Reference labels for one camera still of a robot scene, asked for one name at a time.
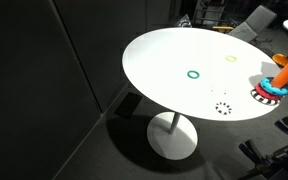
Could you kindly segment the black floor panel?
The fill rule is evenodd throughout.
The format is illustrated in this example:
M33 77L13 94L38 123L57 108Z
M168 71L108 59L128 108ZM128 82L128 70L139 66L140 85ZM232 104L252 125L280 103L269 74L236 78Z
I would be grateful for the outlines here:
M123 118L130 118L141 99L142 97L140 95L129 92L116 109L115 115Z

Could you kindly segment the white table pedestal base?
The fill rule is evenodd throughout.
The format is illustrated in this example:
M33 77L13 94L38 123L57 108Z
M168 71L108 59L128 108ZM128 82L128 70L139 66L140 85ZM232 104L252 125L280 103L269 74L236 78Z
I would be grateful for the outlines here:
M169 160L182 160L196 149L198 135L194 125L177 112L162 112L147 126L147 139L152 149Z

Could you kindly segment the orange yellow bar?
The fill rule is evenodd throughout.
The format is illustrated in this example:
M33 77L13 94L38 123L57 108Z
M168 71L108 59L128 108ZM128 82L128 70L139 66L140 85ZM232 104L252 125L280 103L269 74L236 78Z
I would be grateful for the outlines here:
M217 29L217 30L233 30L233 27L230 26L213 26L213 29Z

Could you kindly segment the grey folding chair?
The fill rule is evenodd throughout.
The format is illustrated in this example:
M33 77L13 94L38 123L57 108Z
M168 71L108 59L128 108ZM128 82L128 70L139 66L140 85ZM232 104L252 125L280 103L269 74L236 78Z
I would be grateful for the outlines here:
M255 40L277 17L269 8L259 5L247 19L229 32L230 36L251 42Z

